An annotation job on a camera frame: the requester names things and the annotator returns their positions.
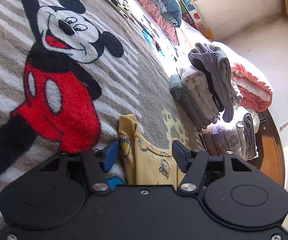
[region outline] yellow baby clothing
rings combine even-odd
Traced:
[[[119,136],[129,185],[173,185],[176,189],[184,177],[172,149],[160,149],[140,133],[133,114],[119,118]]]

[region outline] mickey mouse rug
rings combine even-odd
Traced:
[[[202,148],[129,14],[112,0],[0,0],[0,192],[56,152],[117,139],[121,114],[161,148]],[[118,163],[109,176],[125,180]]]

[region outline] white button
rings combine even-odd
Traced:
[[[35,88],[35,78],[32,72],[28,73],[28,89],[31,95],[34,97],[36,95],[36,88]]]
[[[46,81],[45,92],[48,105],[57,114],[62,108],[62,97],[59,87],[54,81],[48,79]]]

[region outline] metal screw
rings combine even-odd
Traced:
[[[105,183],[95,183],[93,189],[96,191],[105,191],[108,190],[108,185]]]
[[[140,193],[143,194],[143,195],[147,195],[149,193],[149,191],[146,190],[146,189],[143,189],[143,190],[140,191]]]
[[[274,235],[274,236],[272,236],[271,240],[282,240],[282,236],[281,235]]]
[[[9,234],[6,239],[7,240],[17,240],[17,237],[16,237],[16,235]]]
[[[192,183],[184,183],[181,185],[181,189],[183,191],[187,191],[187,192],[191,192],[197,189],[196,185],[192,184]]]

